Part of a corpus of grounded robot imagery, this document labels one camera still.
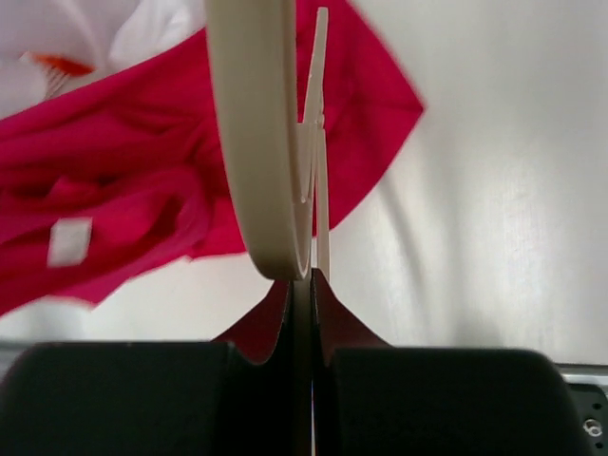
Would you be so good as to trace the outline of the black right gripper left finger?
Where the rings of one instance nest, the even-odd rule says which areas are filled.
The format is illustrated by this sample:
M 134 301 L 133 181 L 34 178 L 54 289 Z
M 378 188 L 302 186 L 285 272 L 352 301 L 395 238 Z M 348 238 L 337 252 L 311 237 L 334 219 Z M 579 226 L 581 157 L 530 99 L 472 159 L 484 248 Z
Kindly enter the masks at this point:
M 288 455 L 292 289 L 211 341 L 45 342 L 1 379 L 5 455 Z

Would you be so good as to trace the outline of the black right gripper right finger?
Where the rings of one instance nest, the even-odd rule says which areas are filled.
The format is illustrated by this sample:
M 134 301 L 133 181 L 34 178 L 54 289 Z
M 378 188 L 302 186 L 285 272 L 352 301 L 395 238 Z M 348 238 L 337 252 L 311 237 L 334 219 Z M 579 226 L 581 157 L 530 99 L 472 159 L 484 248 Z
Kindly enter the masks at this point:
M 393 347 L 312 276 L 320 455 L 588 455 L 570 390 L 527 350 Z

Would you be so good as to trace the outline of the cream hanger of crimson shirt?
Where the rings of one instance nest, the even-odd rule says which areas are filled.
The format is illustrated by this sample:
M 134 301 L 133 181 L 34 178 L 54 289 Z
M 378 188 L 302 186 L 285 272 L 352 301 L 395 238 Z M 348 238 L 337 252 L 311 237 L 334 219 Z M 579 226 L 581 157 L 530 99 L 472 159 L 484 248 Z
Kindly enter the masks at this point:
M 209 1 L 207 45 L 225 173 L 259 272 L 302 280 L 311 245 L 329 265 L 323 82 L 329 12 L 313 23 L 304 114 L 297 114 L 295 2 Z

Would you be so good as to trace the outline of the crimson t shirt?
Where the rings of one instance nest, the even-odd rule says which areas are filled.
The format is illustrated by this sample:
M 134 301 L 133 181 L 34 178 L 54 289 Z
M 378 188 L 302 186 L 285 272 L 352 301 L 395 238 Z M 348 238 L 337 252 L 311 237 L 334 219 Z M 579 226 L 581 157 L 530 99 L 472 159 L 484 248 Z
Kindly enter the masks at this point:
M 324 89 L 332 223 L 382 177 L 423 113 L 345 1 L 328 1 Z M 102 302 L 176 258 L 244 251 L 204 31 L 1 122 L 1 310 Z

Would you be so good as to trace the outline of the orange t shirt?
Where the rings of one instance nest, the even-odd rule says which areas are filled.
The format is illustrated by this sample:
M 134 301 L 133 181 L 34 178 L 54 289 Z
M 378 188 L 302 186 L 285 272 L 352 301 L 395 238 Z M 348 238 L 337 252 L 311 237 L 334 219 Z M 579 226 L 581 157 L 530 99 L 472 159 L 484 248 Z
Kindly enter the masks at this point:
M 38 65 L 60 71 L 72 77 L 86 76 L 95 70 L 93 66 L 88 66 L 60 55 L 30 53 L 28 57 Z

